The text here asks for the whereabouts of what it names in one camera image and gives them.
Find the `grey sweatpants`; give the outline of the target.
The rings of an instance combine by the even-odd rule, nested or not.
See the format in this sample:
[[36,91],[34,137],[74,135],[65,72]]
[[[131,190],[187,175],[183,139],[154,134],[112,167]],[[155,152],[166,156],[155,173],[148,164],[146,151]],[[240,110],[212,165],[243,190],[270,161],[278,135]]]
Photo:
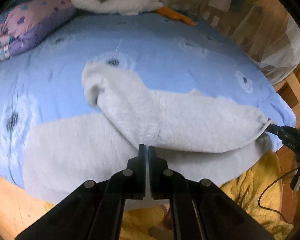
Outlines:
[[31,196],[56,204],[86,180],[107,180],[141,144],[156,147],[185,178],[216,185],[239,177],[271,147],[271,121],[252,106],[197,90],[152,90],[135,72],[97,61],[85,65],[82,86],[100,113],[30,129],[23,180]]

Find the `yellow fuzzy clothing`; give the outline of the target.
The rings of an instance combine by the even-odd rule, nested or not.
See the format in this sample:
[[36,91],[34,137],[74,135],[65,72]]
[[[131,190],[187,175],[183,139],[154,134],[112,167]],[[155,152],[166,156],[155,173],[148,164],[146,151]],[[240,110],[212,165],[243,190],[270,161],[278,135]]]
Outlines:
[[[227,194],[246,213],[261,224],[275,239],[285,239],[293,225],[284,222],[274,210],[281,210],[282,184],[276,183],[262,196],[262,205],[271,211],[258,206],[258,199],[266,187],[279,178],[281,170],[276,153],[268,151],[253,167],[241,176],[233,179],[220,189]],[[168,204],[146,209],[128,210],[123,214],[120,239],[153,239],[148,233],[152,227],[168,228],[171,209]]]

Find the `blue dandelion bed sheet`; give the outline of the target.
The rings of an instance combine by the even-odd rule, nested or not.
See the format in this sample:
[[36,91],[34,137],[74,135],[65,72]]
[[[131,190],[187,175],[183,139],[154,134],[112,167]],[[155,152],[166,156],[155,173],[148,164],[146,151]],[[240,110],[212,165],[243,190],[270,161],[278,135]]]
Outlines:
[[38,46],[0,62],[0,176],[23,187],[25,140],[32,125],[95,114],[81,85],[96,60],[133,70],[157,90],[199,90],[259,108],[278,125],[295,126],[292,109],[258,66],[205,21],[195,27],[154,13],[85,14]]

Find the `white goose plush toy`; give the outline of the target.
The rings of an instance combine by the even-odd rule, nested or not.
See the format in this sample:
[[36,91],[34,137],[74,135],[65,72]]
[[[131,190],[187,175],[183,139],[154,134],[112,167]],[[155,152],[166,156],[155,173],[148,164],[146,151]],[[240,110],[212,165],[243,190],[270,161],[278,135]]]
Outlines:
[[187,25],[196,23],[189,17],[164,6],[160,0],[68,0],[79,9],[95,14],[120,14],[122,16],[135,16],[143,12],[156,12],[170,20],[181,21]]

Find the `purple spotted folded quilt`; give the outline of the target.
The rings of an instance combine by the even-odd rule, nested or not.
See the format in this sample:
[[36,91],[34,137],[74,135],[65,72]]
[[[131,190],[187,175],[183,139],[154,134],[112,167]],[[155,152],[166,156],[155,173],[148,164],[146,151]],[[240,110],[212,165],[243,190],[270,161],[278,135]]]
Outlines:
[[32,0],[15,6],[0,17],[0,61],[36,47],[75,11],[67,0]]

